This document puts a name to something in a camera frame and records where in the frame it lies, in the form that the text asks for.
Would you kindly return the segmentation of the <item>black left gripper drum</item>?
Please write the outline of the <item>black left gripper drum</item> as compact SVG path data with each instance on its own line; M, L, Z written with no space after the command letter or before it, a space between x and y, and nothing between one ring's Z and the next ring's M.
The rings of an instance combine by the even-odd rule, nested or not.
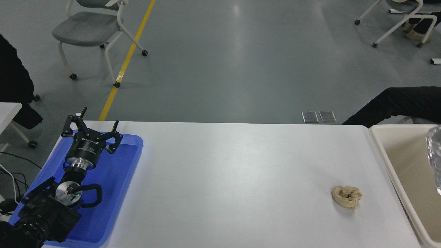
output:
M98 162L101 152L106 147L104 140L97 141L96 137L84 132L74 134L74 141L65 157L66 162L72 162L75 158L82 158L89 162Z

